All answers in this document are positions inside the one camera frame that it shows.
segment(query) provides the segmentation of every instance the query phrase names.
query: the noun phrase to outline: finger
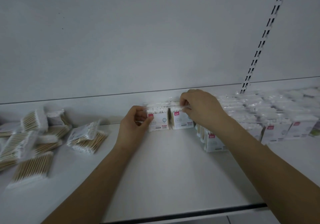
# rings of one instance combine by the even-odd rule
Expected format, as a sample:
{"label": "finger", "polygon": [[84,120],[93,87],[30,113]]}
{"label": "finger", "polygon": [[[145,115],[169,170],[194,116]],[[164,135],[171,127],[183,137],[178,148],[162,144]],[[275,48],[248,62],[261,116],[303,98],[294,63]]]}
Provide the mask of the finger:
{"label": "finger", "polygon": [[132,106],[126,116],[134,117],[137,111],[143,111],[143,110],[144,110],[144,107],[142,106]]}
{"label": "finger", "polygon": [[134,121],[145,121],[146,119],[144,117],[138,117],[138,116],[135,116],[134,117]]}
{"label": "finger", "polygon": [[192,120],[192,109],[191,108],[183,108],[182,112],[186,113]]}
{"label": "finger", "polygon": [[148,115],[147,115],[146,112],[144,112],[144,111],[137,111],[137,112],[136,112],[136,116],[138,116],[138,117],[144,117],[144,118],[147,118],[147,117],[148,117]]}
{"label": "finger", "polygon": [[142,128],[143,131],[146,131],[150,125],[150,123],[152,122],[153,117],[148,117],[140,126]]}
{"label": "finger", "polygon": [[188,105],[189,99],[190,98],[190,92],[183,92],[180,96],[179,103],[181,106]]}

